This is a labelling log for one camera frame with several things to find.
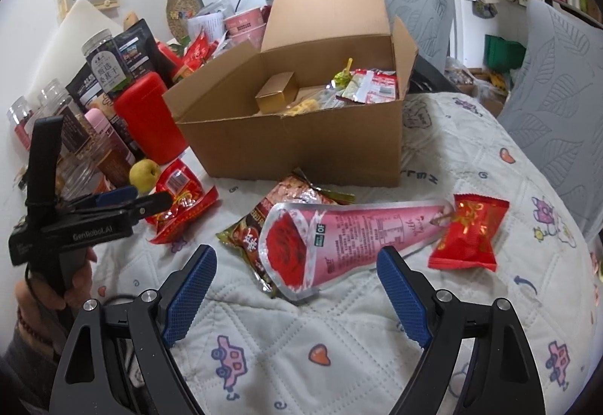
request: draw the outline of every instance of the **pink car print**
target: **pink car print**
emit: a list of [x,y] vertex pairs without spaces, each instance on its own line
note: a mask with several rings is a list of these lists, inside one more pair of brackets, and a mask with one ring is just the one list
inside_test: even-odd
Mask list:
[[212,359],[220,361],[216,374],[224,380],[224,389],[232,393],[237,378],[247,372],[243,349],[230,345],[228,337],[219,335],[218,348],[213,349]]
[[565,391],[568,387],[568,383],[565,380],[566,369],[570,362],[568,348],[565,344],[558,346],[555,340],[549,344],[549,352],[551,353],[551,357],[549,357],[545,364],[547,369],[553,369],[549,378],[551,381],[557,381],[559,386],[562,386],[563,391]]

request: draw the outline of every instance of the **pink cone-shaped package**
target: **pink cone-shaped package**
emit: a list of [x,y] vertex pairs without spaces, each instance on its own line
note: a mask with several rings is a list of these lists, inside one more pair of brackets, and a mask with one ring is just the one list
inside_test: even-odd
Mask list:
[[452,205],[444,199],[335,206],[285,203],[266,218],[258,252],[283,295],[298,301],[329,282],[375,266],[392,245],[405,257],[442,237]]

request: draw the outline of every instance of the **barcode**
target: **barcode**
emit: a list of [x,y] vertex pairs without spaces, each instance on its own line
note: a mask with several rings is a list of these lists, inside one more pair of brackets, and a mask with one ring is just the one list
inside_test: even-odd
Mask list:
[[168,178],[167,184],[165,186],[173,195],[178,195],[182,189],[185,188],[185,185],[188,184],[189,178],[182,172],[182,170],[177,170]]

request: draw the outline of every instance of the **pink bottle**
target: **pink bottle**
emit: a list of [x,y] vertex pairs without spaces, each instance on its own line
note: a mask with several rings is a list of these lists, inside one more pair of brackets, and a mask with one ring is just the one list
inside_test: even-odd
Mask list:
[[115,132],[115,129],[113,129],[113,126],[111,126],[111,123],[103,112],[96,108],[90,109],[86,112],[86,119],[99,135],[108,138],[113,150],[120,153],[130,165],[134,165],[134,162],[136,161],[134,155],[125,145],[124,140]]

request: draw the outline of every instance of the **yellow fruit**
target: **yellow fruit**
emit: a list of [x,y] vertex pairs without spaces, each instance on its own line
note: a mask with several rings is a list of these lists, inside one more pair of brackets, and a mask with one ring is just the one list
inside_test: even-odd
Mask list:
[[161,168],[153,160],[141,160],[130,169],[130,183],[140,194],[151,192],[160,176]]

